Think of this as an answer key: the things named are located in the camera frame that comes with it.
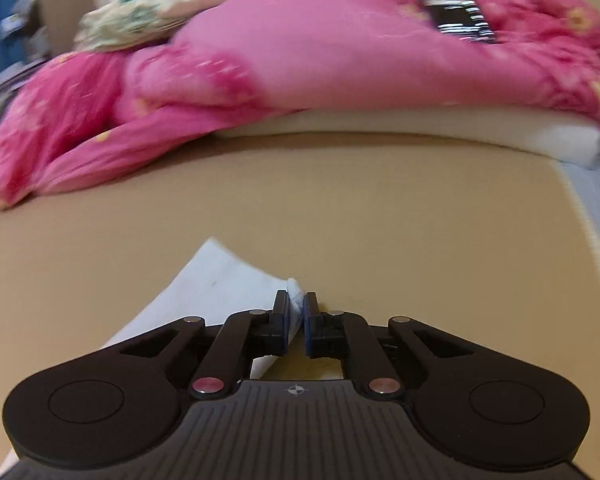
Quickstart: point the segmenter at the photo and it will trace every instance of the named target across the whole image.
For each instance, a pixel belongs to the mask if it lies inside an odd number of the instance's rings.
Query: crosshair symbol
[[[293,395],[293,396],[298,396],[298,395],[302,395],[305,392],[307,392],[308,390],[306,388],[303,388],[302,386],[300,386],[300,384],[294,384],[291,388],[288,388],[287,391]]]

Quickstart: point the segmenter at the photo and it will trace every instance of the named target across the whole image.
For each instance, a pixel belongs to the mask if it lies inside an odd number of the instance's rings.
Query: pink plush fabric
[[[594,9],[477,2],[498,44],[440,34],[417,0],[228,0],[168,45],[69,55],[0,125],[0,203],[94,186],[219,128],[305,108],[512,104],[600,124]]]

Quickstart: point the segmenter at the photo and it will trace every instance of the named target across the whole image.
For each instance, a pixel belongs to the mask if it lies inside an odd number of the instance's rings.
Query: phone screen
[[[420,0],[438,30],[464,40],[496,43],[496,36],[474,0]]]

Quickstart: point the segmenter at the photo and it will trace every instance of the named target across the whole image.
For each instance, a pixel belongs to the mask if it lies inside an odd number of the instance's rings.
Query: ribbed gray panel
[[[294,395],[293,386],[304,392]],[[456,462],[424,440],[394,402],[350,381],[245,381],[192,406],[160,446],[124,464],[60,471],[23,460],[4,480],[582,480],[563,464],[499,473]]]

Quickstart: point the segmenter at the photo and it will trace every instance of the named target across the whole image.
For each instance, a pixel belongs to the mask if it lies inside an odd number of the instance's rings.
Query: black smartphone
[[[420,0],[438,30],[469,41],[496,43],[496,35],[474,0]]]

